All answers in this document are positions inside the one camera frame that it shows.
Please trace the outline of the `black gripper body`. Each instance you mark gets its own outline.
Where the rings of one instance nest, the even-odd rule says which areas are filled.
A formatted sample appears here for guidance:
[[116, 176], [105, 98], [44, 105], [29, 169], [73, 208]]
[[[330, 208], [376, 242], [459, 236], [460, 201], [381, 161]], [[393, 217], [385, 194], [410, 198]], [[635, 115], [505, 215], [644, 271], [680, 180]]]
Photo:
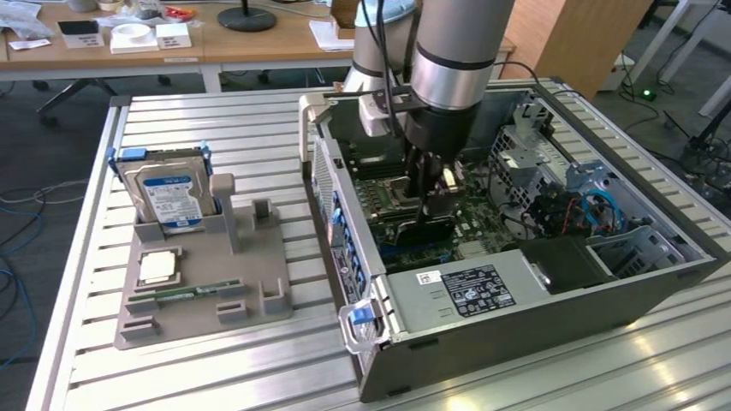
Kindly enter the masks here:
[[421, 152], [452, 163], [464, 149], [480, 106], [464, 110], [441, 110], [427, 106], [406, 115], [405, 139]]

